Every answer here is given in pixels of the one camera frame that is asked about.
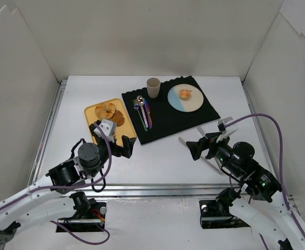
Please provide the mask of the stainless steel tongs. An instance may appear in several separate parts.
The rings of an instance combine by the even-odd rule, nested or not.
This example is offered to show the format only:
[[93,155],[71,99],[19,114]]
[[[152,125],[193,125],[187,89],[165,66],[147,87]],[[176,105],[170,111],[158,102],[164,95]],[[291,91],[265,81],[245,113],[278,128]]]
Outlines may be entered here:
[[[199,133],[205,137],[205,132],[204,130],[198,126],[197,130],[199,131]],[[188,148],[188,146],[186,145],[186,142],[183,138],[179,137],[178,138],[179,142],[186,148]],[[215,165],[213,165],[212,163],[210,163],[207,159],[205,159],[203,156],[200,156],[200,160],[202,162],[204,162],[206,165],[208,165],[211,169],[213,169],[215,172],[217,172],[219,175],[223,175],[222,171],[219,169],[219,167],[216,167]]]

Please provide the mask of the small round bread roll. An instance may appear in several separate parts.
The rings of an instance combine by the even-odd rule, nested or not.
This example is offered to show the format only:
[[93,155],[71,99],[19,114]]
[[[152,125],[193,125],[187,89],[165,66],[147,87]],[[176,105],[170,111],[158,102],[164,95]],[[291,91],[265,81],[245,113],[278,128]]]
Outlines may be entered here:
[[179,91],[178,95],[181,100],[186,101],[191,97],[191,91],[187,89],[182,89]]

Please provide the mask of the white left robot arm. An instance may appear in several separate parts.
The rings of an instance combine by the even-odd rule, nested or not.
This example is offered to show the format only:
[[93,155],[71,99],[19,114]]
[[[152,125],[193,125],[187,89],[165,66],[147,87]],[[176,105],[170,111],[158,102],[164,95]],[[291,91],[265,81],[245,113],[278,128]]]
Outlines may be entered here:
[[83,219],[91,206],[96,204],[82,191],[89,186],[86,180],[95,185],[108,174],[106,171],[95,179],[105,163],[111,164],[113,157],[130,158],[136,137],[122,135],[123,144],[119,146],[114,122],[102,120],[89,128],[95,143],[80,139],[72,147],[68,160],[0,202],[0,246],[11,241],[15,235],[45,222]]

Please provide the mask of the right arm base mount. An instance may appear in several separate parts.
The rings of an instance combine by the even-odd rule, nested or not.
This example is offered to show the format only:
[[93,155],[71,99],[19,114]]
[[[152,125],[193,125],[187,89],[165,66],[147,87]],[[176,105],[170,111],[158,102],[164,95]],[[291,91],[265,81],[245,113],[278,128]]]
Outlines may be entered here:
[[228,187],[221,191],[215,199],[200,200],[200,226],[202,229],[249,228],[250,226],[232,215],[229,208],[240,192]]

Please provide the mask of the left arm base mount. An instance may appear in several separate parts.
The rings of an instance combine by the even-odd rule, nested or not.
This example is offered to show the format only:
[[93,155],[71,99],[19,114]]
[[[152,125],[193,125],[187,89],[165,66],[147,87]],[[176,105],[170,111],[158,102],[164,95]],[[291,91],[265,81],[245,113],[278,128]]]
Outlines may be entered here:
[[105,228],[106,203],[94,198],[88,199],[84,192],[76,192],[68,196],[74,210],[72,216],[57,219],[57,222],[70,232],[102,232]]

